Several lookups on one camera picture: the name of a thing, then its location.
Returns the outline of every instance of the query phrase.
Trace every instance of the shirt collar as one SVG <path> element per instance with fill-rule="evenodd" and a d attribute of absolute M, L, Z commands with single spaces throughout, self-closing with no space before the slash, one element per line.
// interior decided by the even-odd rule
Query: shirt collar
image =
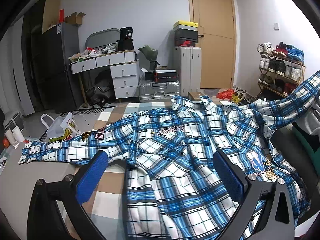
<path fill-rule="evenodd" d="M 202 104 L 206 110 L 215 107 L 216 104 L 212 102 L 212 100 L 208 96 L 200 96 Z M 182 97 L 182 96 L 173 96 L 171 98 L 171 109 L 176 111 L 189 111 L 196 112 L 193 108 L 194 104 L 192 101 Z"/>

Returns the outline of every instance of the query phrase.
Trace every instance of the drawer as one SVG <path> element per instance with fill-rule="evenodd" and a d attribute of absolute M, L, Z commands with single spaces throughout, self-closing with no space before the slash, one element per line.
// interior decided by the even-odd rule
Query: drawer
<path fill-rule="evenodd" d="M 94 68 L 97 68 L 95 58 L 87 59 L 82 62 L 77 62 L 71 65 L 71 70 L 73 74 Z"/>
<path fill-rule="evenodd" d="M 113 53 L 105 56 L 97 57 L 97 67 L 111 66 L 116 64 L 125 63 L 124 53 Z"/>
<path fill-rule="evenodd" d="M 126 62 L 136 61 L 137 54 L 135 51 L 128 51 L 124 53 L 124 59 Z"/>
<path fill-rule="evenodd" d="M 132 98 L 138 96 L 138 86 L 115 88 L 116 98 Z"/>
<path fill-rule="evenodd" d="M 111 76 L 115 77 L 125 77 L 134 76 L 137 74 L 137 62 L 111 66 Z"/>
<path fill-rule="evenodd" d="M 134 87 L 138 86 L 138 76 L 126 76 L 113 78 L 113 87 L 114 88 L 123 88 L 123 87 Z"/>

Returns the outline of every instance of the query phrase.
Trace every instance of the red plastic bag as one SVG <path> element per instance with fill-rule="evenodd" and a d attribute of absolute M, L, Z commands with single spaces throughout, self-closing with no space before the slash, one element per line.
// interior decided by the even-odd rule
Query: red plastic bag
<path fill-rule="evenodd" d="M 228 90 L 225 90 L 225 91 L 222 91 L 220 93 L 217 94 L 217 98 L 219 99 L 231 99 L 232 95 L 234 94 L 234 90 L 233 89 L 228 89 Z"/>

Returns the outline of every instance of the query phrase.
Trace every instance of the white shopping bag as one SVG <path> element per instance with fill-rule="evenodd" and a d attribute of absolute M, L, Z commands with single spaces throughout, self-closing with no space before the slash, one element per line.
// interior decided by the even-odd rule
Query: white shopping bag
<path fill-rule="evenodd" d="M 45 116 L 50 117 L 53 121 L 50 126 L 43 120 Z M 50 142 L 69 140 L 81 134 L 81 131 L 76 131 L 75 129 L 76 123 L 72 120 L 72 113 L 68 113 L 66 117 L 58 116 L 55 120 L 48 114 L 43 114 L 41 116 L 41 122 L 48 129 L 46 134 Z"/>

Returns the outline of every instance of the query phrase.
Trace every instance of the metal screw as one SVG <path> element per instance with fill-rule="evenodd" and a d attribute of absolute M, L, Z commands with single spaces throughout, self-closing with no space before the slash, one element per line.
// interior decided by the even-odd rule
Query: metal screw
<path fill-rule="evenodd" d="M 279 178 L 279 179 L 278 179 L 278 182 L 279 182 L 281 185 L 283 185 L 283 184 L 284 184 L 284 179 Z"/>
<path fill-rule="evenodd" d="M 248 175 L 248 178 L 249 180 L 256 180 L 257 176 L 252 173 Z"/>
<path fill-rule="evenodd" d="M 69 174 L 67 176 L 64 177 L 65 181 L 72 181 L 73 180 L 73 175 Z"/>
<path fill-rule="evenodd" d="M 38 179 L 37 182 L 36 182 L 36 184 L 37 184 L 38 186 L 40 186 L 40 185 L 43 184 L 43 182 L 44 182 L 43 179 Z"/>

